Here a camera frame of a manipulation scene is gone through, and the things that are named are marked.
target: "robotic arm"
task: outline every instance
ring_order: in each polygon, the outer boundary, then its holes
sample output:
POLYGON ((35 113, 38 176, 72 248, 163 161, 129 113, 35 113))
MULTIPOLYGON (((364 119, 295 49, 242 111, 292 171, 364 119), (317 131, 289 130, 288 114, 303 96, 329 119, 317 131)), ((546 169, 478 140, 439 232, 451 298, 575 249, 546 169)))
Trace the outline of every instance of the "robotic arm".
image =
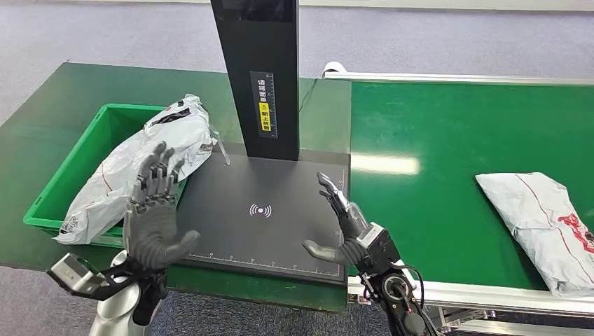
POLYGON ((356 266, 361 284, 365 286, 365 298, 382 307, 393 336, 440 335, 423 310, 422 277, 415 268, 398 265, 400 255, 388 231, 373 222, 367 223, 359 207, 349 202, 328 176, 318 173, 317 178, 325 189, 320 190, 320 194, 336 213, 345 242, 338 248, 331 248, 307 240, 303 247, 314 258, 356 266), (403 269, 417 274, 421 285, 420 302, 413 297, 413 285, 403 269))
MULTIPOLYGON (((167 266, 186 255, 199 234, 187 232, 176 240, 178 171, 182 162, 170 167, 173 149, 161 143, 141 166, 124 219, 124 245, 111 268, 98 271, 86 260, 68 253, 48 270, 61 287, 73 295, 99 300, 97 315, 89 335, 150 335, 150 323, 160 301, 167 296, 167 266)), ((314 258, 331 263, 355 265, 367 300, 385 311, 393 336, 437 336, 431 320, 423 312, 423 282, 416 269, 399 266, 400 255, 388 231, 367 223, 359 207, 349 202, 332 180, 318 173, 319 184, 338 217, 345 242, 339 248, 321 247, 305 241, 314 258), (420 302, 403 273, 417 273, 421 285, 420 302)))
POLYGON ((141 165, 124 217, 124 246, 111 267, 98 271, 66 254, 47 273, 73 295, 99 300, 91 336, 150 335, 150 323, 167 296, 167 266, 186 255, 200 236, 176 240, 175 191, 184 161, 169 164, 173 148, 160 143, 141 165))

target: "plastic parcel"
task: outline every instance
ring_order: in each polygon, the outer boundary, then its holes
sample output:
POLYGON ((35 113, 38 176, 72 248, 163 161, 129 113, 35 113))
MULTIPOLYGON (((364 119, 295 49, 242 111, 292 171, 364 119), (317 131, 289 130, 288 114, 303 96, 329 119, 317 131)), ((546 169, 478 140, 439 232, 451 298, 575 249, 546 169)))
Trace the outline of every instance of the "plastic parcel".
POLYGON ((60 234, 54 239, 62 244, 89 244, 119 222, 140 164, 159 143, 166 141, 167 147, 175 149, 170 162, 185 159, 179 171, 182 180, 211 155, 217 134, 209 125, 200 98, 187 94, 171 104, 101 162, 70 204, 60 234))
POLYGON ((594 236, 564 185, 542 173, 481 174, 476 180, 553 295, 594 294, 594 236))

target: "robot finger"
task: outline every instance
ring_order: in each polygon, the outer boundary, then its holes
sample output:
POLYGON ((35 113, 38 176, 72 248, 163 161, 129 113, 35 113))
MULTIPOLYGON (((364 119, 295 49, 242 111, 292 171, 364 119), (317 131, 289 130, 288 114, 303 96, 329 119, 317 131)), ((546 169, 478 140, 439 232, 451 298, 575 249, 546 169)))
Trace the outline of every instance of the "robot finger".
POLYGON ((345 237, 358 237, 368 227, 367 220, 357 204, 350 202, 346 209, 346 216, 338 219, 338 225, 345 237))
POLYGON ((134 204, 143 204, 146 201, 146 184, 143 179, 138 176, 134 182, 134 189, 132 190, 132 197, 130 198, 134 204))
POLYGON ((140 165, 140 171, 138 172, 138 175, 143 177, 149 176, 149 173, 151 172, 151 167, 159 162, 161 158, 161 153, 163 153, 165 147, 167 147, 167 144, 165 142, 162 142, 155 147, 153 153, 146 157, 146 159, 144 159, 144 162, 142 162, 142 164, 140 165))
POLYGON ((167 175, 167 167, 159 164, 157 166, 157 179, 156 179, 156 191, 155 194, 161 198, 164 194, 167 193, 167 186, 169 181, 169 176, 167 175))
POLYGON ((174 183, 174 177, 173 175, 167 175, 167 177, 165 177, 165 198, 171 197, 173 195, 175 195, 175 183, 174 183))
POLYGON ((168 246, 165 249, 165 254, 161 256, 162 263, 164 265, 169 265, 178 259, 187 256, 195 247, 198 237, 200 237, 200 233, 195 230, 186 232, 179 242, 168 246))
POLYGON ((338 248, 320 246, 311 240, 304 241, 303 247, 305 247, 305 250, 308 251, 310 256, 316 259, 342 265, 348 264, 344 253, 338 248))
POLYGON ((332 196, 330 196, 330 194, 325 190, 320 190, 319 194, 324 196, 324 198, 326 198, 328 201, 332 198, 332 196))
POLYGON ((330 179, 330 177, 328 177, 328 175, 322 173, 322 172, 318 172, 317 174, 317 182, 324 188, 326 188, 326 190, 328 191, 328 193, 334 193, 335 191, 338 190, 338 188, 336 187, 336 185, 334 184, 334 182, 332 182, 332 180, 330 179))
POLYGON ((163 155, 161 155, 161 160, 159 161, 159 167, 163 168, 163 175, 161 177, 165 177, 167 175, 167 168, 169 167, 169 159, 175 153, 173 148, 168 148, 163 155))
POLYGON ((159 180, 161 179, 162 175, 161 171, 162 169, 159 167, 158 163, 155 163, 151 166, 148 179, 146 180, 146 192, 148 197, 152 197, 157 193, 157 189, 159 188, 159 180))
POLYGON ((179 159, 179 161, 171 169, 171 175, 174 177, 173 183, 175 184, 179 183, 179 170, 184 165, 184 163, 186 163, 186 161, 183 158, 179 159))

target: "power cord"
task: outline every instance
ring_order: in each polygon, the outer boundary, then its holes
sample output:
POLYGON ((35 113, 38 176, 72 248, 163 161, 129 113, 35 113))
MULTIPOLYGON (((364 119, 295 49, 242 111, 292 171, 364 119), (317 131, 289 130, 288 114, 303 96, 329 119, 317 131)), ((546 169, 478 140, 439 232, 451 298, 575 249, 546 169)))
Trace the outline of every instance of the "power cord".
POLYGON ((312 83, 312 85, 310 86, 310 89, 308 90, 307 93, 305 93, 305 96, 303 96, 303 99, 301 100, 301 105, 299 106, 299 112, 301 112, 301 109, 303 109, 303 105, 305 104, 305 100, 309 97, 309 95, 313 92, 315 85, 317 84, 317 80, 318 78, 314 79, 314 82, 312 83))
POLYGON ((421 276, 421 273, 414 267, 412 266, 408 266, 408 265, 392 265, 393 268, 397 269, 397 270, 411 270, 414 273, 417 274, 417 277, 419 278, 419 282, 421 285, 421 309, 424 308, 425 306, 425 286, 423 283, 423 277, 421 276))

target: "black scanning platform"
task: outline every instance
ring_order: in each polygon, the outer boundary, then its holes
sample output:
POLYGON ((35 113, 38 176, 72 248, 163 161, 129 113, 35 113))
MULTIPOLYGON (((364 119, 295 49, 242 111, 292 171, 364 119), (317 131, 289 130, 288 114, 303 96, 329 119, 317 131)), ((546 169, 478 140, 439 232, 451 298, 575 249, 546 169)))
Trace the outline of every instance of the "black scanning platform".
POLYGON ((347 195, 349 155, 302 150, 299 161, 289 161, 237 152, 229 154, 230 166, 221 153, 212 153, 186 184, 179 231, 197 230, 201 237, 182 263, 346 284, 342 265, 313 258, 302 243, 342 244, 316 173, 330 176, 347 195))

